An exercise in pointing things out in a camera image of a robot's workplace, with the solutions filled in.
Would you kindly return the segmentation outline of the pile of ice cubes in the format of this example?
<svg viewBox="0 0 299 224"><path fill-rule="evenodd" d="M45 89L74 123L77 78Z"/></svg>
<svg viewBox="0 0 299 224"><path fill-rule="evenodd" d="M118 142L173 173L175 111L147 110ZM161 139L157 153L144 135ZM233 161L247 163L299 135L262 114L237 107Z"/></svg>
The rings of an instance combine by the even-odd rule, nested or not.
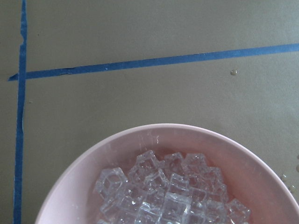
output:
<svg viewBox="0 0 299 224"><path fill-rule="evenodd" d="M100 224L247 224L251 211L229 199L222 171L203 154L153 151L136 158L128 173L101 171L95 189L103 199Z"/></svg>

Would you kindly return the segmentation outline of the pink plastic bowl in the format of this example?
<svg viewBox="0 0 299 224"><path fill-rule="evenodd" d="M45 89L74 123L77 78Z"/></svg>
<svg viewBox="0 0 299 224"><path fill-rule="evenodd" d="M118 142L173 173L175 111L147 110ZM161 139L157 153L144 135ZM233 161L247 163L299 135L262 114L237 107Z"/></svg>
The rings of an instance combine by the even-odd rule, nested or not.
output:
<svg viewBox="0 0 299 224"><path fill-rule="evenodd" d="M218 133L152 124L117 133L61 175L38 224L296 224L288 188Z"/></svg>

